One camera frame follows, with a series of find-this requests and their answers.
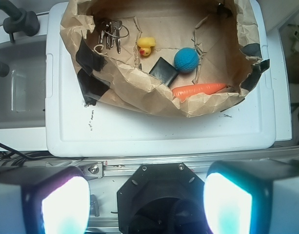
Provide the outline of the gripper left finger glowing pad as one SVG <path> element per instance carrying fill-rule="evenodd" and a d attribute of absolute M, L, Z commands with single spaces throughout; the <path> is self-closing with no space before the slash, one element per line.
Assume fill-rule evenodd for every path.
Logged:
<path fill-rule="evenodd" d="M 89 214 L 78 167 L 0 167 L 0 234 L 83 234 Z"/>

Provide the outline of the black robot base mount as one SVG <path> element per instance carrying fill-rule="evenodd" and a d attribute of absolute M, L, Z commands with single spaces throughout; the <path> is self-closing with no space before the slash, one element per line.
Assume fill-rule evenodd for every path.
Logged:
<path fill-rule="evenodd" d="M 117 191 L 123 234 L 209 234 L 204 182 L 184 163 L 144 164 Z"/>

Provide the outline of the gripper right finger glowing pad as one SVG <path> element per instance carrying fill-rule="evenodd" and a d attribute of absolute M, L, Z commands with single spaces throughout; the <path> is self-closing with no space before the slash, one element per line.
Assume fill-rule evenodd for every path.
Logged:
<path fill-rule="evenodd" d="M 221 160 L 203 205 L 214 234 L 299 234 L 299 160 Z"/>

